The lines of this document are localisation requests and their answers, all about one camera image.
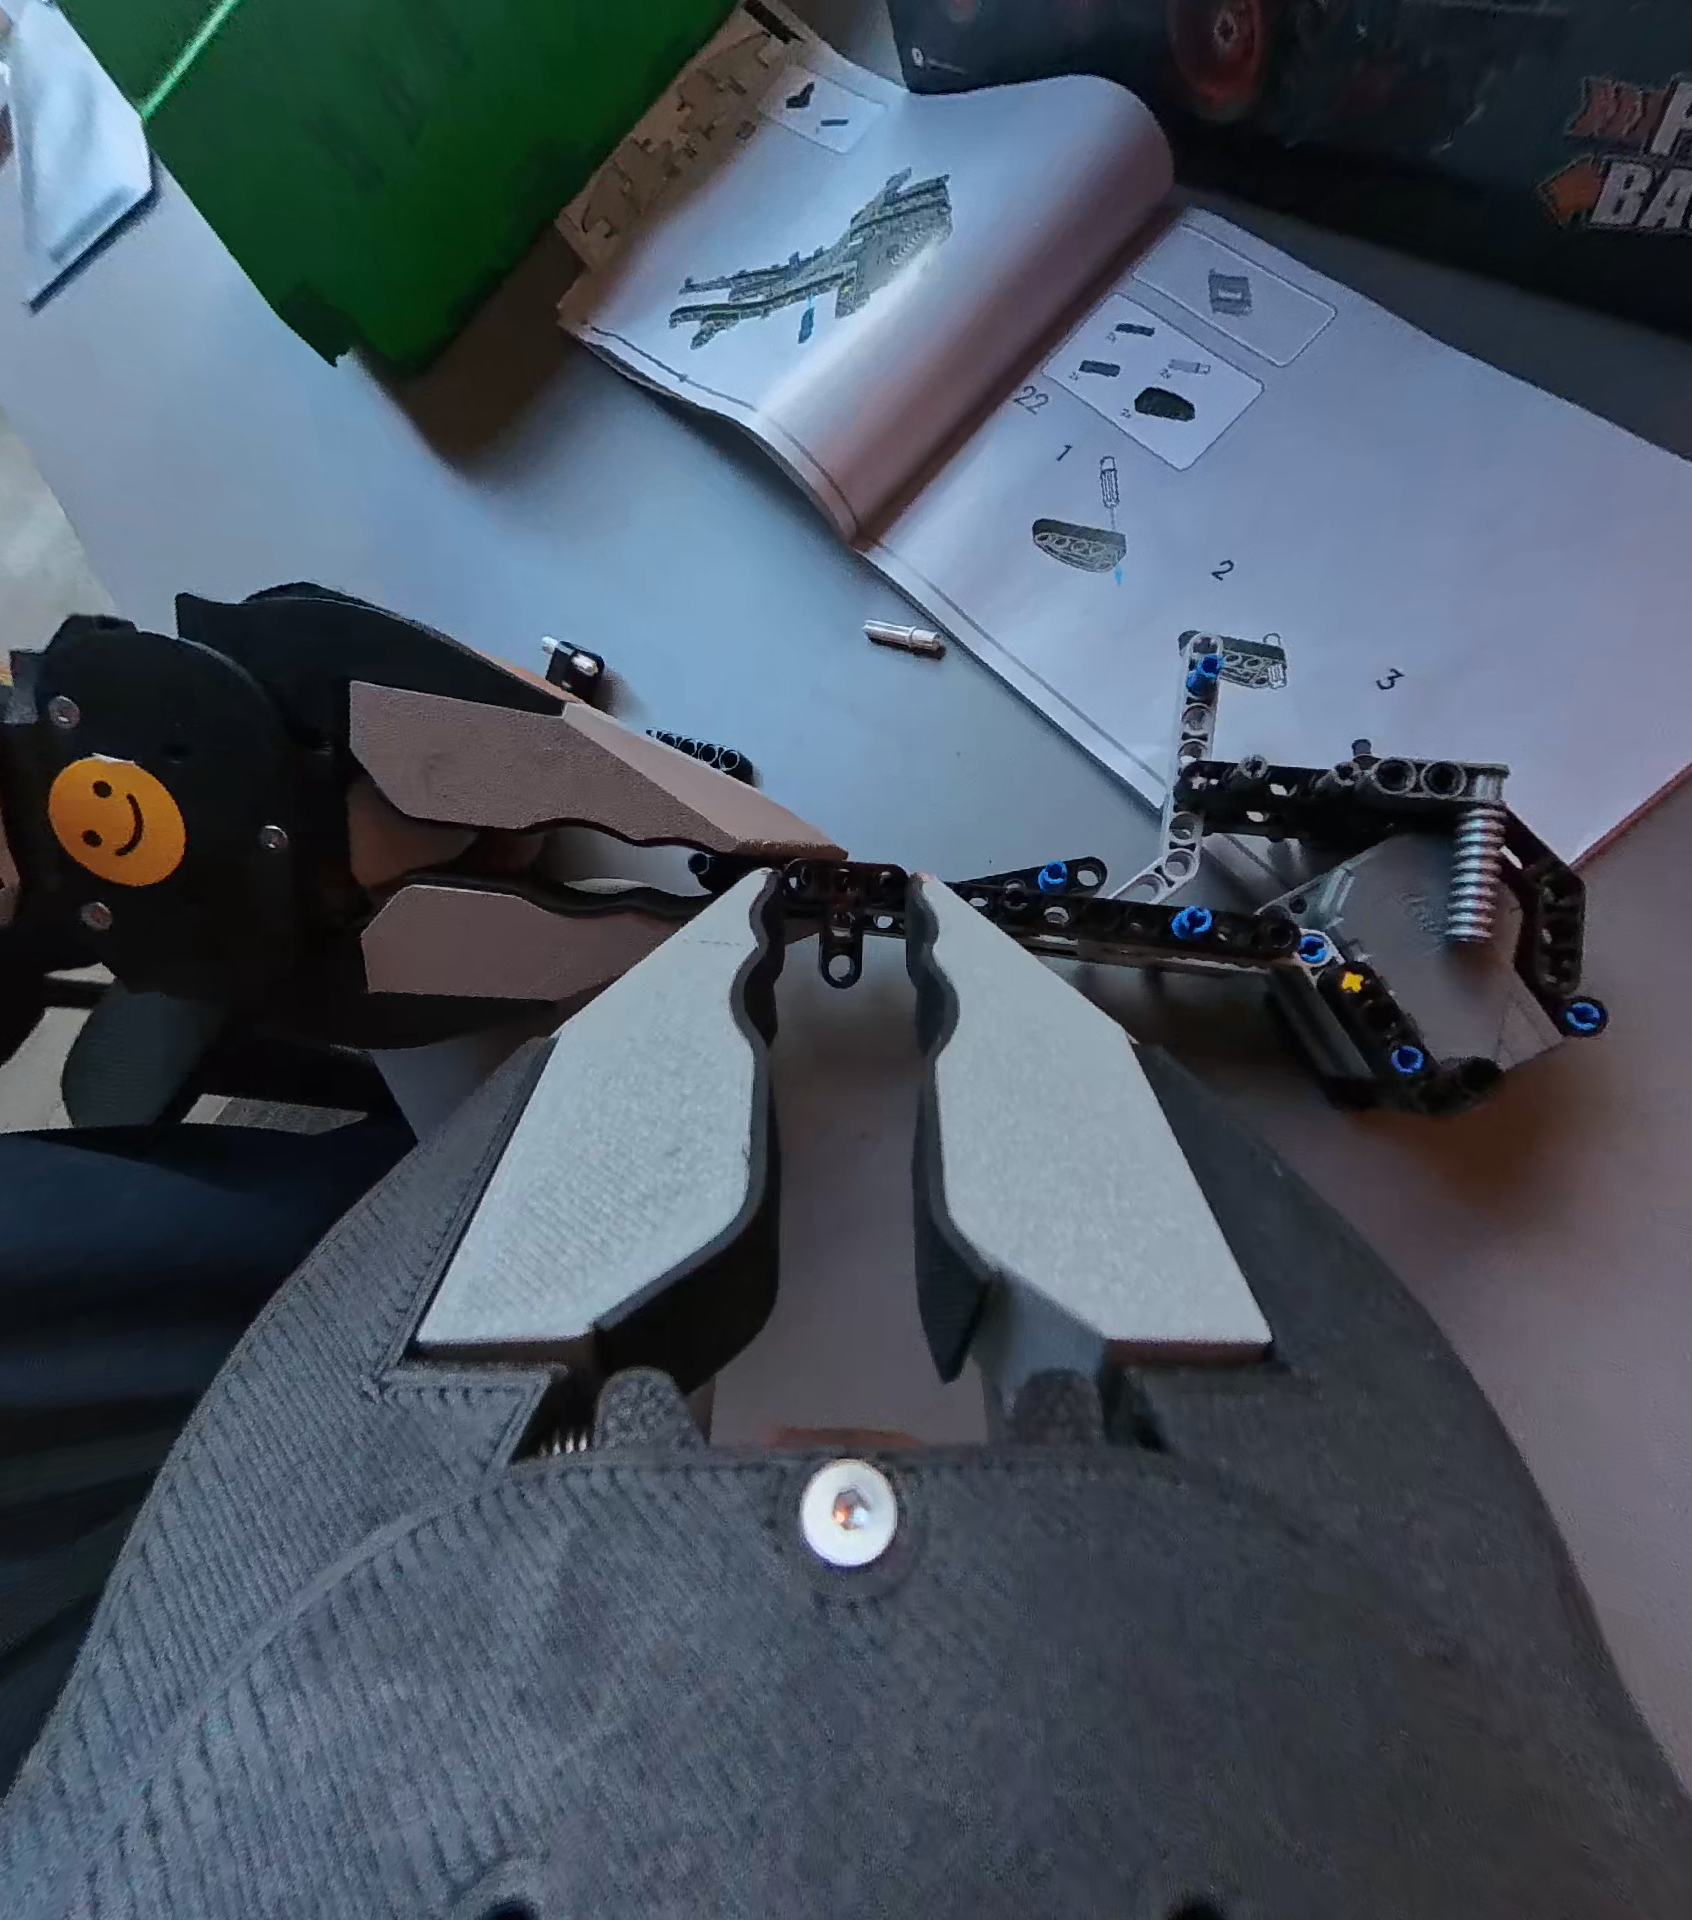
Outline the clear plastic bag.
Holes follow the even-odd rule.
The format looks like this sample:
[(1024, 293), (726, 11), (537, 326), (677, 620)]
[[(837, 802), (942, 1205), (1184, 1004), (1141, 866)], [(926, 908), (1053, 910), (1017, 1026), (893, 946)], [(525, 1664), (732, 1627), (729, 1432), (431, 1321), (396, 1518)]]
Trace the clear plastic bag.
[(137, 108), (61, 4), (0, 4), (0, 112), (16, 164), (23, 293), (39, 312), (158, 201)]

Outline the dark toy truck box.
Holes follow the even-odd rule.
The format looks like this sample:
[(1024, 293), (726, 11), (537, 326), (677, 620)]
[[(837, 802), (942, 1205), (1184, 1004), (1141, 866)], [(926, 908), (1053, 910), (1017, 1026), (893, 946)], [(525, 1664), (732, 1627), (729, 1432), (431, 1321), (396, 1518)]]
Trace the dark toy truck box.
[(1193, 189), (1692, 343), (1692, 4), (886, 4), (945, 93), (1091, 73)]

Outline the open instruction booklet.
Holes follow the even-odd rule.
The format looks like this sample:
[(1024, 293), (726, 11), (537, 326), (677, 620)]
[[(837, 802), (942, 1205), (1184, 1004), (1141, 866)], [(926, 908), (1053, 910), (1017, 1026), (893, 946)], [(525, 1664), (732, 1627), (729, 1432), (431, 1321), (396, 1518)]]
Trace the open instruction booklet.
[(817, 44), (579, 340), (1148, 802), (1193, 630), (1286, 655), (1223, 747), (1504, 761), (1561, 854), (1692, 769), (1692, 467), (1175, 205), (1110, 80), (932, 99)]

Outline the black lego chassis assembly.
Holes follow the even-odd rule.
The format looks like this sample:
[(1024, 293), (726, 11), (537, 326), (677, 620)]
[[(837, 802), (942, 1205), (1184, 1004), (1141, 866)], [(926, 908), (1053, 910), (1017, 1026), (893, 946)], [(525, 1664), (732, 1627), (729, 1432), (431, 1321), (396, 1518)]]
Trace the black lego chassis assembly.
[(1357, 744), (1328, 768), (1218, 758), (1230, 643), (1191, 634), (1151, 862), (1052, 857), (959, 878), (891, 862), (692, 854), (702, 913), (754, 892), (771, 949), (855, 988), (906, 942), (942, 1124), (993, 1113), (1137, 1129), (1137, 1046), (1052, 963), (1262, 983), (1298, 1061), (1353, 1110), (1458, 1116), (1509, 1068), (1607, 1030), (1582, 983), (1582, 878), (1492, 761)]

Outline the beige cutout cardboard sheet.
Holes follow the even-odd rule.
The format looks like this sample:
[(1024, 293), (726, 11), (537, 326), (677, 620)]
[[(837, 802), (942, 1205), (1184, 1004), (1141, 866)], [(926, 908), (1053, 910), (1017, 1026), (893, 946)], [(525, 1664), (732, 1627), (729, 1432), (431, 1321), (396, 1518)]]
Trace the beige cutout cardboard sheet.
[(579, 258), (579, 278), (557, 305), (565, 337), (580, 337), (587, 301), (618, 254), (708, 169), (751, 142), (771, 83), (817, 44), (819, 36), (788, 8), (738, 4), (657, 91), (557, 212), (555, 229)]

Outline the green plastic bin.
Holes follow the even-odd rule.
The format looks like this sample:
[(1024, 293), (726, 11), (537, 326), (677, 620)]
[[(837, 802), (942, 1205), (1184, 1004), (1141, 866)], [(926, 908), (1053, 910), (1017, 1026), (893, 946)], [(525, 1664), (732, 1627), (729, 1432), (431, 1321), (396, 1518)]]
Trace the green plastic bin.
[(732, 4), (61, 4), (321, 358), (423, 371)]

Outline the person's dark clothing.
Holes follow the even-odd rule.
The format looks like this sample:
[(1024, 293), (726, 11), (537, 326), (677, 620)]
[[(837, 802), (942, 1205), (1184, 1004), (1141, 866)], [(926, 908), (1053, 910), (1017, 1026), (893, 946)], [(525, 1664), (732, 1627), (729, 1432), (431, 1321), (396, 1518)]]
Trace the person's dark clothing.
[(0, 1748), (32, 1740), (209, 1377), (409, 1144), (401, 1116), (0, 1133)]

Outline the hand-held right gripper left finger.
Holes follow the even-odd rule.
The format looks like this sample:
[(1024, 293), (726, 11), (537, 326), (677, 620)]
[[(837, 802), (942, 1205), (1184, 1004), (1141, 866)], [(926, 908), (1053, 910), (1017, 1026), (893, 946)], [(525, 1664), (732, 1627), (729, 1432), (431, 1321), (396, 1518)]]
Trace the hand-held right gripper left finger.
[(439, 1364), (657, 1369), (704, 1390), (777, 1300), (771, 1101), (784, 966), (754, 871), (549, 1042), (413, 1349)]

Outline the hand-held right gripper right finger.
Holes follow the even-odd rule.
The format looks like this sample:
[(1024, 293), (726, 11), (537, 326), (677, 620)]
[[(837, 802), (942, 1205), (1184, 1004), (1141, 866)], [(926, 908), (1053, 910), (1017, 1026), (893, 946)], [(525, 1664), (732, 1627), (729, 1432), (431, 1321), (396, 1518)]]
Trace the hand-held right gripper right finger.
[(1252, 1365), (1273, 1329), (1117, 1021), (949, 882), (906, 886), (913, 1273), (932, 1365)]

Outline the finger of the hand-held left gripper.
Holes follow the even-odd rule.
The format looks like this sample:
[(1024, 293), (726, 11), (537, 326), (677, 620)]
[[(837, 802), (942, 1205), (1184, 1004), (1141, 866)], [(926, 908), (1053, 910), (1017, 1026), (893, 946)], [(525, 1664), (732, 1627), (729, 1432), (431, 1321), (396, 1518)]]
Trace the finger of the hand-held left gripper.
[(385, 886), (362, 927), (369, 996), (560, 1003), (610, 988), (712, 892), (495, 882), (446, 871)]
[(560, 831), (688, 849), (738, 871), (848, 857), (771, 794), (580, 702), (523, 712), (349, 683), (349, 758), (349, 878), (372, 898), (413, 875), (474, 875), (549, 903), (689, 901), (635, 875), (543, 871)]

